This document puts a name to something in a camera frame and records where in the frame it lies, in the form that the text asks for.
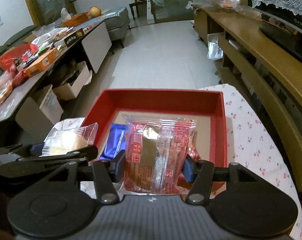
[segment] tv stand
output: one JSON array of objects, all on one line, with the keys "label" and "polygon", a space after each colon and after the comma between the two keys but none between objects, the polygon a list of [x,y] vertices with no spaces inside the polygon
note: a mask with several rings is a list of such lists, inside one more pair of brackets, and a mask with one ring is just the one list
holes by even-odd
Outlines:
[{"label": "tv stand", "polygon": [[302,62],[302,36],[293,35],[269,23],[261,23],[259,29],[278,46]]}]

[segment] woven basket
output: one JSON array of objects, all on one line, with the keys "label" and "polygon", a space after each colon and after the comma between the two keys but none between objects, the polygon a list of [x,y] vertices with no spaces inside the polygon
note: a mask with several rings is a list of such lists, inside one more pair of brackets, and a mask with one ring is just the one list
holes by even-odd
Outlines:
[{"label": "woven basket", "polygon": [[67,20],[66,22],[61,23],[60,26],[61,27],[76,27],[87,21],[89,21],[89,17],[88,17],[88,13],[85,12],[83,14],[76,14],[70,20]]}]

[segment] orange box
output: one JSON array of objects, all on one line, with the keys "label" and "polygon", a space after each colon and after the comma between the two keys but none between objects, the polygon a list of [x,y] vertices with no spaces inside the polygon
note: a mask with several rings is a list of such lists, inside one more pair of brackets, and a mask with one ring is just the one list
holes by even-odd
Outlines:
[{"label": "orange box", "polygon": [[59,51],[56,48],[48,50],[25,69],[27,76],[32,77],[44,71],[57,57],[59,57]]}]

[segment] cherry print tablecloth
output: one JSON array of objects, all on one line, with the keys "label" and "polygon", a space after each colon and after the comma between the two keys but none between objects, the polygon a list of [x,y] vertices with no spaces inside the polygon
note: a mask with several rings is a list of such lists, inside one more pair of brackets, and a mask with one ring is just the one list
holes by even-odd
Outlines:
[{"label": "cherry print tablecloth", "polygon": [[290,236],[302,240],[302,209],[283,158],[265,127],[235,87],[224,84],[203,90],[222,91],[227,127],[228,162],[238,162],[289,195],[298,217]]}]

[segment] white cabinet door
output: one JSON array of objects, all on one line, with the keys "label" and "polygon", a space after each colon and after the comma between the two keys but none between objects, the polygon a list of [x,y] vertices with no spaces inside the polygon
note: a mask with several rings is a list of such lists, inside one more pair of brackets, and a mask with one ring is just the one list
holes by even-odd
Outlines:
[{"label": "white cabinet door", "polygon": [[111,47],[111,40],[102,22],[88,36],[82,40],[82,45],[95,73],[98,72],[102,61]]}]

